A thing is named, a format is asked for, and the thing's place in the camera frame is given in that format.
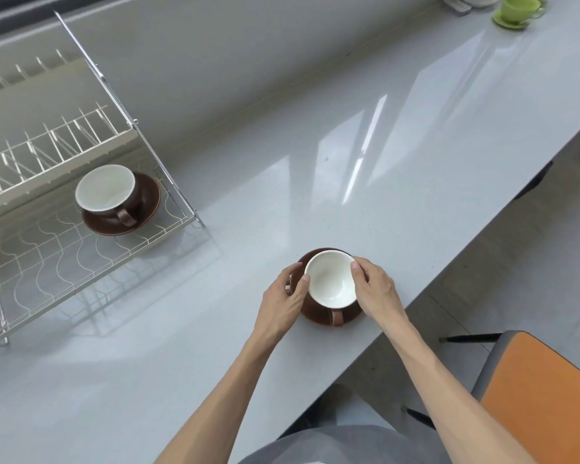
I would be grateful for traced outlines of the person's right hand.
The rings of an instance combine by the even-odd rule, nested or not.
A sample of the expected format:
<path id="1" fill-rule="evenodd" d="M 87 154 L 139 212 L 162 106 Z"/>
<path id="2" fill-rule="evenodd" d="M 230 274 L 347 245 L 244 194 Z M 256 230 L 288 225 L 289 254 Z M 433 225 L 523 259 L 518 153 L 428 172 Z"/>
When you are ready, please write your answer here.
<path id="1" fill-rule="evenodd" d="M 353 262 L 362 265 L 369 277 L 369 292 L 356 297 L 361 309 L 384 332 L 391 333 L 409 324 L 408 316 L 397 293 L 394 280 L 379 265 L 355 256 Z"/>

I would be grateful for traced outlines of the person's left hand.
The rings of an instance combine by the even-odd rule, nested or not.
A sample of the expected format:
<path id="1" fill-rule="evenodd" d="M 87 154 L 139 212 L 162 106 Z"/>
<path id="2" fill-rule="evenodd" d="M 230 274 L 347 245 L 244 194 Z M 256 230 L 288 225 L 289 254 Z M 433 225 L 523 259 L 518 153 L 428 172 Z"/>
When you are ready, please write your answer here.
<path id="1" fill-rule="evenodd" d="M 284 268 L 263 293 L 262 302 L 255 321 L 254 336 L 268 347 L 274 348 L 301 313 L 302 305 L 292 305 L 286 286 L 291 275 L 302 267 L 296 262 Z"/>

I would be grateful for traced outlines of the person's left forearm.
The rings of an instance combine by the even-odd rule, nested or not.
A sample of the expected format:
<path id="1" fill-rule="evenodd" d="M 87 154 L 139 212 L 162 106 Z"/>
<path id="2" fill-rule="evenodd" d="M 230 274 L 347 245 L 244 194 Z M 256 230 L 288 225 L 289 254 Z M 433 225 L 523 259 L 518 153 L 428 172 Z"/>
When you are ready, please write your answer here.
<path id="1" fill-rule="evenodd" d="M 154 464 L 228 464 L 258 380 L 288 330 L 279 323 L 255 327 L 223 378 Z"/>

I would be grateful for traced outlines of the person's right forearm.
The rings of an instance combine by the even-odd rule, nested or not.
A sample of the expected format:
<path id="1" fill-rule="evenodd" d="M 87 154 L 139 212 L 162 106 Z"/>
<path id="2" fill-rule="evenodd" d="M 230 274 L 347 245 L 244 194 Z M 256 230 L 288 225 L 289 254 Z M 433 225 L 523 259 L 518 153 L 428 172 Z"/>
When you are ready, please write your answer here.
<path id="1" fill-rule="evenodd" d="M 375 317 L 400 355 L 453 464 L 537 464 L 437 358 L 405 311 Z"/>

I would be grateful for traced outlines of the person's grey clothing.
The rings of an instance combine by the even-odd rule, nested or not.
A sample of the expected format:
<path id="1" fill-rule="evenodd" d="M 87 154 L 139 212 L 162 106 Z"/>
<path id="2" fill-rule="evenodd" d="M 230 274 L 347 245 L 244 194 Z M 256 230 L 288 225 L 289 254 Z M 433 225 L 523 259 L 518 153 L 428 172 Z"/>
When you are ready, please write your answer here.
<path id="1" fill-rule="evenodd" d="M 238 464 L 433 464 L 433 459 L 394 429 L 352 425 L 281 437 Z"/>

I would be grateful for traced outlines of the black chair leg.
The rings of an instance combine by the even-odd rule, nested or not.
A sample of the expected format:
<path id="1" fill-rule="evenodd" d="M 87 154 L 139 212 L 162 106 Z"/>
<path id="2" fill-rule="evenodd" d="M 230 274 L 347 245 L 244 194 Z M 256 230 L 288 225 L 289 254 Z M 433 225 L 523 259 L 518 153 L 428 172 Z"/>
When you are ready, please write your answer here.
<path id="1" fill-rule="evenodd" d="M 541 171 L 539 171 L 527 184 L 524 186 L 518 194 L 513 198 L 512 201 L 516 201 L 524 197 L 526 194 L 530 193 L 534 189 L 536 189 L 542 181 L 545 179 L 547 174 L 549 173 L 550 169 L 554 165 L 554 161 L 550 160 Z"/>

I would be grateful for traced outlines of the orange and grey chair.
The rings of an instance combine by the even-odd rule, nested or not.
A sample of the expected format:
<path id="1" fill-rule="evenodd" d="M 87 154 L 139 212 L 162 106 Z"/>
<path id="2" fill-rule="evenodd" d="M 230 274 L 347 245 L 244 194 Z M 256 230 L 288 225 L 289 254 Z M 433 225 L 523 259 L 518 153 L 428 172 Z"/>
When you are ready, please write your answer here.
<path id="1" fill-rule="evenodd" d="M 539 464 L 580 464 L 580 369 L 524 331 L 441 341 L 495 343 L 470 394 Z"/>

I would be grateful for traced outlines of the green saucer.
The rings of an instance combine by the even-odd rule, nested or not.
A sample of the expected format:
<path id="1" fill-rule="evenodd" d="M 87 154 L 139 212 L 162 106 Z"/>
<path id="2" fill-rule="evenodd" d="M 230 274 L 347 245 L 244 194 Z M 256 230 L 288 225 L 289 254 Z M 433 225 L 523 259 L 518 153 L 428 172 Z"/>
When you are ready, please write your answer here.
<path id="1" fill-rule="evenodd" d="M 492 15 L 492 22 L 497 26 L 512 31 L 525 30 L 533 17 L 533 11 L 519 11 L 501 6 Z"/>

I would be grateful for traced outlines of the green cup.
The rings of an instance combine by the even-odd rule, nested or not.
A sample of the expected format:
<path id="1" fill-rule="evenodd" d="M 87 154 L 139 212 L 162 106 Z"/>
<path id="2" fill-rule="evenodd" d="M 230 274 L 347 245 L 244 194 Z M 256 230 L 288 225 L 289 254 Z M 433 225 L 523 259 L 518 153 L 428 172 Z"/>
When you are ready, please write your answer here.
<path id="1" fill-rule="evenodd" d="M 540 0 L 502 0 L 500 16 L 505 22 L 521 24 L 532 19 L 541 8 Z"/>

